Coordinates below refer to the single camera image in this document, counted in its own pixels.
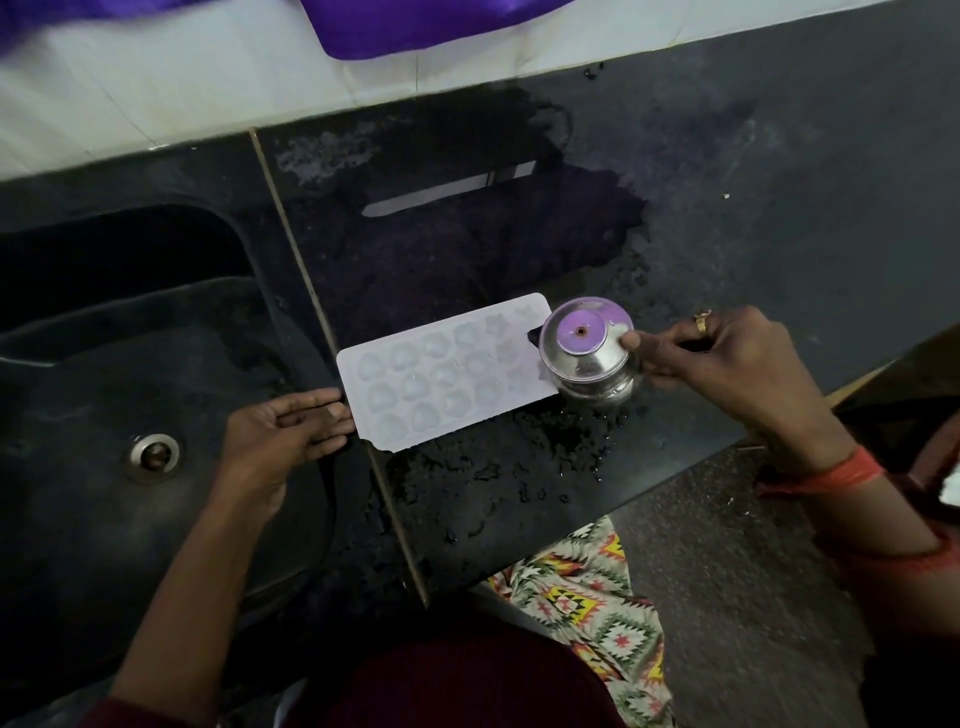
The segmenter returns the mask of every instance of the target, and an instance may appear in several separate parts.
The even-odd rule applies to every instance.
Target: hand
[[[210,505],[239,510],[262,526],[280,509],[290,471],[347,444],[356,429],[336,388],[279,397],[238,409],[227,420]]]
[[[686,382],[748,428],[773,437],[804,471],[829,470],[851,455],[853,438],[830,412],[783,324],[752,306],[704,321],[713,341],[708,352],[678,346],[705,338],[693,318],[659,335],[628,331],[620,343],[648,374]]]

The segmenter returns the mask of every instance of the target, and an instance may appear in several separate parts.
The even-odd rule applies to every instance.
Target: maroon clothing
[[[324,677],[307,684],[285,728],[623,728],[603,683],[561,644],[479,616],[437,622],[353,670],[345,671],[336,654],[321,655]],[[960,642],[946,638],[884,649],[867,661],[865,672],[860,696],[871,728],[956,722],[949,717],[956,712]],[[111,698],[82,723],[121,727],[184,724]]]
[[[327,674],[342,670],[321,655]],[[308,683],[287,728],[589,725],[624,728],[610,694],[566,647],[494,619],[471,619],[399,643],[363,661],[339,684]],[[83,728],[181,728],[119,700],[87,714]]]

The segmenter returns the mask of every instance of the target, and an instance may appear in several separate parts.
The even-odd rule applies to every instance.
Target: white plastic tray
[[[357,433],[398,452],[557,394],[527,340],[549,315],[532,293],[344,349]]]

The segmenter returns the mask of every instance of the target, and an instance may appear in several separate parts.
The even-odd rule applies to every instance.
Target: purple cloth
[[[302,0],[324,50],[358,61],[507,28],[571,0]]]
[[[203,0],[0,0],[0,53],[27,34],[68,20],[140,17]]]

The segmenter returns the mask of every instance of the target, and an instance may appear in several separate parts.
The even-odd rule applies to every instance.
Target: black sink
[[[203,506],[227,414],[293,387],[243,241],[208,210],[0,235],[0,271],[9,716],[116,668]],[[289,598],[329,546],[316,466],[289,486],[241,625]]]

